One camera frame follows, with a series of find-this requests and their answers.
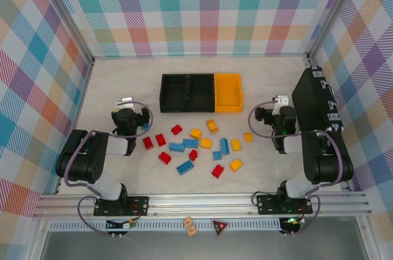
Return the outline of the aluminium front rail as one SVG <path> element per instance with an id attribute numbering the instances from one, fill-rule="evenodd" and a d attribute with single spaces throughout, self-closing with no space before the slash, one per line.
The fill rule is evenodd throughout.
<path id="1" fill-rule="evenodd" d="M 252 195 L 239 194 L 151 194 L 149 206 L 143 219 L 206 218 L 289 218 L 312 216 L 326 217 L 370 216 L 371 206 L 363 192 L 318 192 L 311 199 L 313 213 L 310 215 L 259 215 L 252 203 Z M 35 214 L 36 219 L 76 219 L 81 213 L 93 219 L 95 204 L 92 198 L 82 195 L 44 195 Z"/>

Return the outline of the aluminium frame post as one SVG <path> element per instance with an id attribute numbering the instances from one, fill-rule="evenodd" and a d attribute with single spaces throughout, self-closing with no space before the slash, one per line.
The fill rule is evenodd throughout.
<path id="1" fill-rule="evenodd" d="M 328 4 L 330 4 L 329 11 L 325 16 L 324 21 L 321 23 L 318 32 L 315 35 L 315 38 L 311 41 L 311 45 L 307 47 L 306 55 L 308 61 L 311 63 L 318 51 L 321 49 L 329 31 L 332 29 L 335 20 L 341 14 L 344 6 L 346 5 L 348 0 L 329 0 Z"/>
<path id="2" fill-rule="evenodd" d="M 85 42 L 82 33 L 79 31 L 64 1 L 50 0 L 50 2 L 53 4 L 53 8 L 56 10 L 58 16 L 60 17 L 65 27 L 69 31 L 71 37 L 73 38 L 76 46 L 78 47 L 85 61 L 90 66 L 93 66 L 95 62 L 94 56 L 92 55 L 90 49 L 88 48 L 88 45 Z"/>

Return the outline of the yellow plastic bin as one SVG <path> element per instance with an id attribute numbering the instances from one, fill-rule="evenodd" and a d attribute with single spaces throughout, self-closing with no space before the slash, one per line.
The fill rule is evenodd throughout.
<path id="1" fill-rule="evenodd" d="M 243 91 L 238 73 L 215 73 L 215 112 L 242 112 Z"/>

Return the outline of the black plug with yellow connector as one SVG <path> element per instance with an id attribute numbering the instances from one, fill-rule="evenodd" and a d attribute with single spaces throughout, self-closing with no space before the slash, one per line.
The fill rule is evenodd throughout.
<path id="1" fill-rule="evenodd" d="M 111 236 L 111 239 L 115 237 L 122 238 L 125 234 L 129 232 L 130 229 L 135 227 L 135 220 L 129 219 L 124 222 L 116 222 L 107 220 L 106 221 L 106 231 Z"/>

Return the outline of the black hard case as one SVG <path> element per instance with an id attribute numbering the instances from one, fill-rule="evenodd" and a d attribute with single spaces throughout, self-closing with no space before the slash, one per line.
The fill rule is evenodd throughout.
<path id="1" fill-rule="evenodd" d="M 307 67 L 292 92 L 300 130 L 342 132 L 338 102 L 320 66 Z"/>

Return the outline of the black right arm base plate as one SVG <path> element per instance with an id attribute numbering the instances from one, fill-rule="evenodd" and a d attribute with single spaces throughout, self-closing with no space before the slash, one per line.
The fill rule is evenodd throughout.
<path id="1" fill-rule="evenodd" d="M 258 195 L 257 208 L 259 215 L 310 215 L 313 213 L 310 200 L 284 199 L 280 201 L 276 195 Z"/>

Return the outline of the black red triangle sticker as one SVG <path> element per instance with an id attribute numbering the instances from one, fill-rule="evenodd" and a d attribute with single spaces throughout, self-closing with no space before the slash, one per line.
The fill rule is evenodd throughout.
<path id="1" fill-rule="evenodd" d="M 216 237 L 220 237 L 221 233 L 228 227 L 228 222 L 213 219 L 212 226 Z"/>

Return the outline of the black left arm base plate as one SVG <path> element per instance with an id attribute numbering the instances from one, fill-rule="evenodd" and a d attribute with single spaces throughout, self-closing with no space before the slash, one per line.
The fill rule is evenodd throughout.
<path id="1" fill-rule="evenodd" d="M 95 200 L 94 216 L 146 216 L 149 198 L 146 196 L 128 196 L 118 200 Z"/>

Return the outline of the black plastic bin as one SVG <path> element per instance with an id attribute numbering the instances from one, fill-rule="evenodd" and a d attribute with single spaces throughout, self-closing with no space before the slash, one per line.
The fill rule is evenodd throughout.
<path id="1" fill-rule="evenodd" d="M 189 74 L 188 112 L 214 112 L 214 75 Z"/>
<path id="2" fill-rule="evenodd" d="M 160 112 L 187 112 L 189 76 L 187 74 L 162 74 L 160 87 Z"/>

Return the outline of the wooden tag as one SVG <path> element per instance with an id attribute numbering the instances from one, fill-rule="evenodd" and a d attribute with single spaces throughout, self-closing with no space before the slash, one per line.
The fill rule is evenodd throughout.
<path id="1" fill-rule="evenodd" d="M 193 236 L 193 235 L 195 235 L 195 234 L 197 234 L 196 227 L 195 227 L 195 225 L 194 225 L 194 223 L 193 223 L 191 217 L 185 218 L 185 219 L 183 220 L 183 223 L 184 223 L 184 227 L 185 227 L 185 229 L 186 229 L 186 231 L 187 231 L 187 233 L 188 233 L 188 235 L 189 235 L 190 237 Z"/>

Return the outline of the aluminium back frame rail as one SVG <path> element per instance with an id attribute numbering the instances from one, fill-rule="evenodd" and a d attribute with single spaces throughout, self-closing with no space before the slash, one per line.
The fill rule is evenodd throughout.
<path id="1" fill-rule="evenodd" d="M 169 58 L 287 58 L 300 57 L 307 58 L 307 53 L 218 53 L 218 54 L 177 54 L 177 55 L 144 55 L 144 56 L 95 56 L 94 61 L 98 60 L 151 60 Z"/>

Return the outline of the black plug with green light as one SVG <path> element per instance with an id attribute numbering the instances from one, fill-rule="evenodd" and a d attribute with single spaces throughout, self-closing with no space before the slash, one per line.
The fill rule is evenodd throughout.
<path id="1" fill-rule="evenodd" d="M 279 219 L 280 228 L 279 231 L 284 236 L 293 235 L 299 232 L 304 223 L 304 218 L 290 217 L 290 218 L 280 218 Z"/>

